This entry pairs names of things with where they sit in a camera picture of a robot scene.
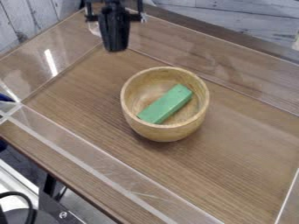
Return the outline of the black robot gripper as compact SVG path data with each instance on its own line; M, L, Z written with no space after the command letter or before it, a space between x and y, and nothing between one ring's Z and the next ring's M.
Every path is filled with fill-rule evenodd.
M109 15L112 12L116 13L116 50L124 51L128 45L129 35L129 21L144 22L144 0L136 0L136 13L129 14L125 5L125 0L83 0L85 7L85 21L96 22L99 24L99 30L103 38L105 49L112 51L111 35L109 35ZM100 13L95 14L92 5L103 3Z

